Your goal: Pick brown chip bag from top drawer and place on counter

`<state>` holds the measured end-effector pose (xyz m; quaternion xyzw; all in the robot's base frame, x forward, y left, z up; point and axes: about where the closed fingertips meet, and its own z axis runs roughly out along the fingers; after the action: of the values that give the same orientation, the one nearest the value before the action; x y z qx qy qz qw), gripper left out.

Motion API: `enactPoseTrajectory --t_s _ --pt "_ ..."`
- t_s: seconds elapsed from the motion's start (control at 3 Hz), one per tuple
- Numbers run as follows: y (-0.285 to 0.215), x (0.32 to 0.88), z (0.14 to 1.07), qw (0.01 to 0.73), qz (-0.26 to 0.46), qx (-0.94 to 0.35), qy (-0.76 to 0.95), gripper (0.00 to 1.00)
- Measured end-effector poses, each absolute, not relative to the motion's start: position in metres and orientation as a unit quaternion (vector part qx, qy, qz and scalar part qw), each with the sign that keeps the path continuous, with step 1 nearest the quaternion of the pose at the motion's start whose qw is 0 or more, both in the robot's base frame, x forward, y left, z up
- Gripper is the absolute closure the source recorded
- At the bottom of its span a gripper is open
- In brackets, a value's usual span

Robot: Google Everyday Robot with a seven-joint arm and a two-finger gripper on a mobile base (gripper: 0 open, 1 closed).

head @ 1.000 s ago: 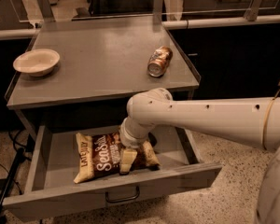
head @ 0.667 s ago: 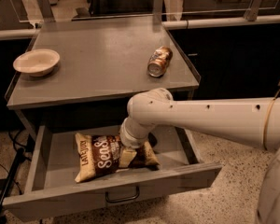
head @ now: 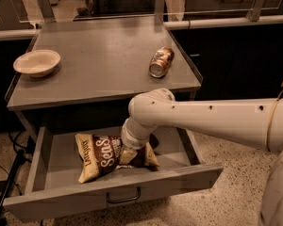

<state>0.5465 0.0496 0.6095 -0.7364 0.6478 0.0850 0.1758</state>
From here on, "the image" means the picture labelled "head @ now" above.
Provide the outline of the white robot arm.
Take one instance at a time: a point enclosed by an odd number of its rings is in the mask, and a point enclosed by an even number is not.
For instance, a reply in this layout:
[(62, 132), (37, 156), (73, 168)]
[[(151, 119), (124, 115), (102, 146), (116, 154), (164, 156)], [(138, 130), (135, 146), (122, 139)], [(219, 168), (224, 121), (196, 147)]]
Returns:
[(178, 102), (168, 89), (131, 99), (122, 127), (120, 163), (128, 164), (159, 126), (175, 126), (277, 153), (258, 226), (283, 226), (283, 98)]

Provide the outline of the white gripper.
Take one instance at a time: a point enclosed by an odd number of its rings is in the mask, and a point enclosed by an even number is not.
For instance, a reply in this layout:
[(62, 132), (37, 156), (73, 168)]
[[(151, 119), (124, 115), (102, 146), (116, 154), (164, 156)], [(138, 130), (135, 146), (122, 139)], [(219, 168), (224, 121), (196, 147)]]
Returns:
[(141, 149), (157, 129), (155, 125), (142, 125), (131, 117), (125, 120), (121, 131), (121, 139), (125, 147), (119, 158), (120, 165), (128, 165), (138, 154), (136, 150)]

